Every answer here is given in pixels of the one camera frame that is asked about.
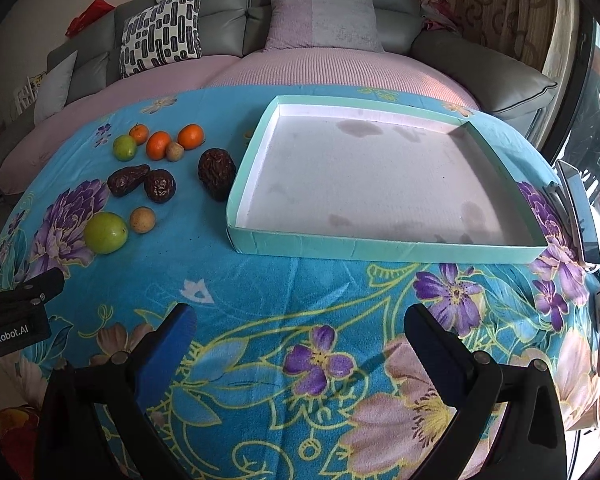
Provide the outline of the dark red date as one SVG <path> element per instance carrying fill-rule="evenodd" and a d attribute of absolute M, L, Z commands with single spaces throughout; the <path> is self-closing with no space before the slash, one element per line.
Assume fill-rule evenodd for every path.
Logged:
<path fill-rule="evenodd" d="M 144 183 L 149 174 L 148 165 L 127 166 L 110 174 L 107 186 L 112 196 L 123 197 Z"/>
<path fill-rule="evenodd" d="M 144 180 L 144 190 L 152 202 L 164 204 L 174 196 L 176 182 L 168 170 L 150 170 Z"/>

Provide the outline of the light grey pillow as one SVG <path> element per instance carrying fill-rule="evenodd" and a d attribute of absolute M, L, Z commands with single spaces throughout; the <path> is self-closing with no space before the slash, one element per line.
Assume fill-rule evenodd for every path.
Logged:
<path fill-rule="evenodd" d="M 77 57 L 78 52 L 73 51 L 43 78 L 34 106 L 33 123 L 36 126 L 65 107 Z"/>

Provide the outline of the purple grey pillow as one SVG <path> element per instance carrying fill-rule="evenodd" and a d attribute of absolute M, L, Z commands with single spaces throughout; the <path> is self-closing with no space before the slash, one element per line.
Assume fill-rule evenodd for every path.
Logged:
<path fill-rule="evenodd" d="M 271 0 L 265 50 L 382 50 L 373 0 Z"/>

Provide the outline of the brown patterned curtain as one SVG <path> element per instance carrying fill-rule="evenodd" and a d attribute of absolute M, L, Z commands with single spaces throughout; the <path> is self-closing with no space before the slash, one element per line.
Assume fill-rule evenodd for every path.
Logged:
<path fill-rule="evenodd" d="M 556 0 L 456 0 L 463 37 L 542 70 L 556 18 Z"/>

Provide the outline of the large green jujube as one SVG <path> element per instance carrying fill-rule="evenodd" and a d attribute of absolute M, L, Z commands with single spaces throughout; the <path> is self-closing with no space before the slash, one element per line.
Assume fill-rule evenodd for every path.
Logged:
<path fill-rule="evenodd" d="M 113 212 L 101 211 L 87 221 L 83 231 L 86 247 L 97 255 L 119 250 L 128 239 L 125 221 Z"/>

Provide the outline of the brown longan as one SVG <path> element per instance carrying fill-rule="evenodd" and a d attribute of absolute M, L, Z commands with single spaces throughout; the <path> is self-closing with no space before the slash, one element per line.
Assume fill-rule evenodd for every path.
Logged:
<path fill-rule="evenodd" d="M 177 162 L 181 160 L 185 152 L 185 148 L 181 146 L 178 142 L 170 142 L 166 147 L 166 151 L 164 152 L 164 156 L 169 162 Z"/>
<path fill-rule="evenodd" d="M 146 234 L 156 225 L 156 215 L 148 207 L 135 208 L 129 218 L 131 230 L 137 234 Z"/>

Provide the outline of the black white patterned pillow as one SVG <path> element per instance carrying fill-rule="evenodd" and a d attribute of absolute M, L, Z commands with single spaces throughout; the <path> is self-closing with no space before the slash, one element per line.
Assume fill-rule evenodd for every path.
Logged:
<path fill-rule="evenodd" d="M 128 18 L 121 36 L 120 76 L 201 58 L 200 8 L 201 0 L 163 0 Z"/>

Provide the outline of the small green jujube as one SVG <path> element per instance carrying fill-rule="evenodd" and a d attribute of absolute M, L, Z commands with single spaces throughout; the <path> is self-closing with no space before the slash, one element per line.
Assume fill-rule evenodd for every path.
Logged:
<path fill-rule="evenodd" d="M 112 144 L 112 154 L 117 160 L 120 162 L 129 162 L 132 160 L 137 152 L 137 144 L 132 136 L 128 134 L 124 134 L 123 136 L 118 136 L 116 140 L 114 140 L 114 144 Z"/>

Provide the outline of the small orange back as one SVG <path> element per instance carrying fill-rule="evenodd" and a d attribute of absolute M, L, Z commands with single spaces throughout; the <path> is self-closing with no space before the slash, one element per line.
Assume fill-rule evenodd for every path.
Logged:
<path fill-rule="evenodd" d="M 143 145 L 149 136 L 149 129 L 143 124 L 135 124 L 128 132 L 128 135 L 137 145 Z"/>

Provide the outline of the pink red clothes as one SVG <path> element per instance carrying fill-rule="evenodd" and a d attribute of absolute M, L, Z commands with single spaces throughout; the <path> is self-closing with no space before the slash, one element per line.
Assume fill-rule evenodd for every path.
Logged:
<path fill-rule="evenodd" d="M 446 30 L 452 34 L 460 35 L 460 20 L 451 8 L 448 0 L 419 0 L 422 10 L 422 30 L 434 32 Z"/>

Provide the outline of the blue floral tablecloth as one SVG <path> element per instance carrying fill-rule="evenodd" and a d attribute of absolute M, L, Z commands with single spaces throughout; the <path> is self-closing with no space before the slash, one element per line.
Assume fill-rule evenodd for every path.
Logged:
<path fill-rule="evenodd" d="M 278 96 L 336 96 L 467 118 L 514 170 L 546 239 L 525 264 L 414 263 L 243 254 L 226 229 L 226 202 L 198 179 L 200 156 L 228 151 L 238 170 Z M 57 268 L 62 293 L 46 308 L 50 336 L 0 359 L 34 410 L 56 366 L 104 364 L 134 350 L 180 302 L 197 326 L 186 356 L 147 415 L 193 479 L 406 479 L 452 420 L 404 335 L 422 304 L 470 351 L 550 369 L 566 429 L 600 404 L 594 295 L 600 274 L 578 261 L 543 188 L 557 176 L 514 128 L 464 105 L 414 93 L 336 86 L 238 86 L 185 91 L 89 122 L 24 190 L 0 233 L 0 290 Z M 112 154 L 135 124 L 170 134 L 189 124 L 204 143 L 181 160 Z M 144 184 L 123 197 L 107 179 L 127 166 L 168 170 L 174 196 L 152 202 Z M 146 234 L 130 214 L 156 215 Z M 89 250 L 83 231 L 101 211 L 128 228 L 116 252 Z"/>

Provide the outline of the grey leather sofa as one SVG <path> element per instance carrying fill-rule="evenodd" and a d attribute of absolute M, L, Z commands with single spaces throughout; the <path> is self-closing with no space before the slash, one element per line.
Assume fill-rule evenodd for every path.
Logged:
<path fill-rule="evenodd" d="M 50 52 L 50 67 L 78 52 L 65 106 L 124 79 L 119 68 L 124 22 L 155 4 L 131 0 L 117 6 Z M 478 110 L 523 129 L 554 98 L 556 84 L 538 70 L 452 32 L 424 32 L 419 0 L 374 0 L 374 6 L 382 44 L 376 53 L 414 58 L 451 77 L 475 98 Z M 271 0 L 201 0 L 201 58 L 265 52 L 270 19 Z"/>

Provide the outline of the large wrinkled red date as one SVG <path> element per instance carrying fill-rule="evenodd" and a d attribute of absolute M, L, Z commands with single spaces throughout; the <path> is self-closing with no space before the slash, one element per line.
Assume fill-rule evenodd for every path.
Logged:
<path fill-rule="evenodd" d="M 217 202 L 226 202 L 236 178 L 237 169 L 228 151 L 209 148 L 200 156 L 198 179 Z"/>

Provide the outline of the pink sofa cover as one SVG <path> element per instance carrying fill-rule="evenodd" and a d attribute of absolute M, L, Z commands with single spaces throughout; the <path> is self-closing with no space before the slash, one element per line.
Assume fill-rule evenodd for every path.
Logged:
<path fill-rule="evenodd" d="M 76 130 L 125 105 L 151 100 L 150 108 L 160 110 L 183 91 L 242 84 L 341 84 L 480 107 L 451 77 L 394 53 L 312 48 L 254 52 L 244 58 L 209 55 L 120 79 L 36 126 L 30 117 L 16 120 L 0 137 L 0 192 L 22 193 Z"/>

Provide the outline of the red bag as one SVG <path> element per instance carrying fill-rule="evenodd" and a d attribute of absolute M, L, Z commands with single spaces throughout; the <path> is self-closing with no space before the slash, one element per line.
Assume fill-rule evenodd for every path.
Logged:
<path fill-rule="evenodd" d="M 72 19 L 65 32 L 65 36 L 67 38 L 75 37 L 79 32 L 94 24 L 115 8 L 115 6 L 106 0 L 93 0 L 81 14 Z"/>

